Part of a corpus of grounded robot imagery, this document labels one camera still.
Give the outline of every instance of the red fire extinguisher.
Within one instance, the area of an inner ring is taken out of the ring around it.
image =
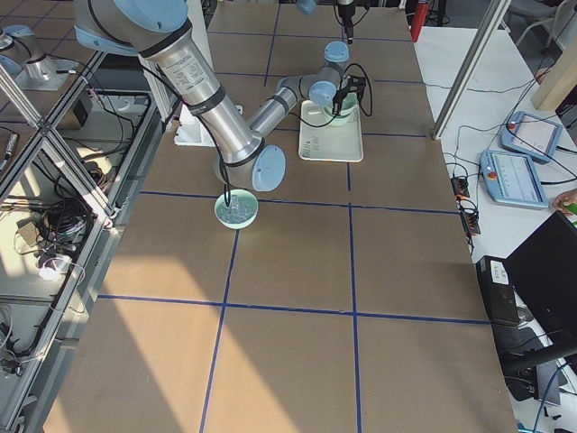
[[[411,25],[411,38],[413,42],[418,41],[418,35],[421,33],[421,28],[425,23],[426,14],[429,11],[429,3],[426,0],[419,0],[415,16],[413,17],[413,24]]]

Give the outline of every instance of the tablet screen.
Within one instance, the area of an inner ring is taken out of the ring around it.
[[[499,173],[499,186],[505,198],[523,201],[541,201],[527,158],[523,156],[493,153]]]
[[[516,137],[513,138],[513,144],[527,151],[546,153],[556,127],[555,124],[524,115],[515,132]]]

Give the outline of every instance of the light blue joint cap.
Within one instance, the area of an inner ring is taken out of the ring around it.
[[[22,68],[20,68],[20,65],[18,63],[16,63],[12,59],[8,59],[6,56],[3,55],[0,55],[0,65],[2,65],[4,69],[6,69],[6,72],[8,72],[8,74],[11,77],[15,77],[22,70]]]
[[[126,17],[146,30],[171,33],[187,20],[186,0],[114,0]]]
[[[280,90],[280,88],[282,88],[282,83],[284,83],[286,80],[287,80],[287,77],[281,78],[279,80],[279,82],[277,83],[277,92]]]
[[[33,36],[34,32],[30,27],[25,25],[17,24],[17,25],[9,25],[8,27],[4,28],[5,33],[9,34],[10,36],[15,36],[17,38],[23,38],[25,36]]]
[[[336,86],[330,81],[317,81],[308,90],[308,97],[318,106],[330,106],[336,95]]]
[[[341,63],[349,59],[349,47],[342,41],[332,41],[326,44],[325,60]]]
[[[316,9],[315,0],[297,0],[297,8],[305,15],[311,15]]]
[[[76,30],[76,39],[81,45],[89,48],[90,50],[108,52],[110,54],[117,54],[119,56],[137,56],[138,52],[133,47],[127,47],[126,45],[121,45],[120,43],[110,41],[92,34],[85,30],[74,26]]]
[[[256,191],[272,191],[285,177],[287,160],[279,147],[269,144],[256,158],[252,168],[252,187]]]

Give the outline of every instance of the chair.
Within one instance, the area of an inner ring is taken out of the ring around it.
[[[510,26],[511,15],[520,16],[521,18],[525,18],[527,21],[531,22],[519,39],[517,39],[515,45],[519,46],[521,41],[523,41],[532,28],[553,22],[545,46],[546,48],[549,48],[551,40],[553,39],[555,27],[559,21],[560,12],[569,1],[570,0],[563,0],[558,6],[548,6],[537,0],[513,0],[507,10],[507,24]]]

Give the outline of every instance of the black monitor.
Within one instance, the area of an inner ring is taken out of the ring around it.
[[[577,373],[577,228],[552,214],[505,261],[509,280],[553,346],[514,364],[533,366],[564,356]]]

